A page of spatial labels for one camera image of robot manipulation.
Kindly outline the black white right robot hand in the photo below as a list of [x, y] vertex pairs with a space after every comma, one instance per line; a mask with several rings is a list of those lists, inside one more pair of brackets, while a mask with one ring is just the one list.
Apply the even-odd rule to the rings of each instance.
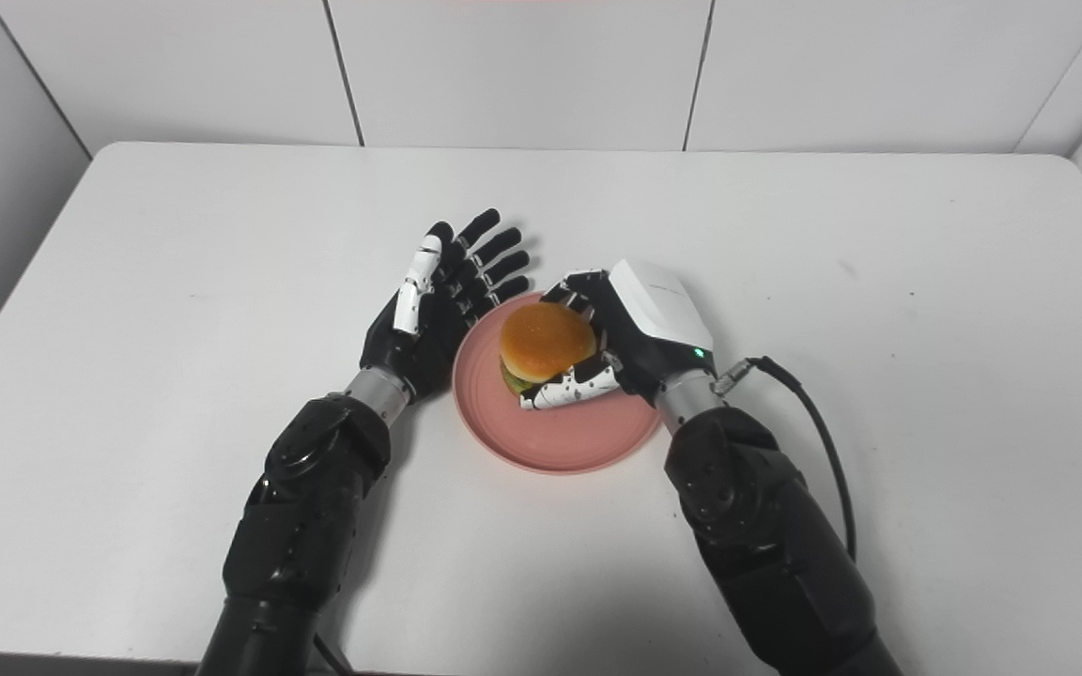
[[664, 267], [619, 261], [571, 271], [541, 297], [588, 319], [595, 352], [519, 396], [522, 409], [557, 409], [610, 392], [639, 395], [670, 426], [724, 407], [713, 339], [679, 279]]

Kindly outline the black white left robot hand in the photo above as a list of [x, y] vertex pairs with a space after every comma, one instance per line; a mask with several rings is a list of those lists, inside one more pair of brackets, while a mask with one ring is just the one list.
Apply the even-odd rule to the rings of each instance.
[[412, 403], [446, 389], [472, 327], [528, 291], [530, 256], [522, 242], [519, 228], [503, 227], [494, 208], [460, 231], [434, 223], [366, 331], [358, 364], [398, 380]]

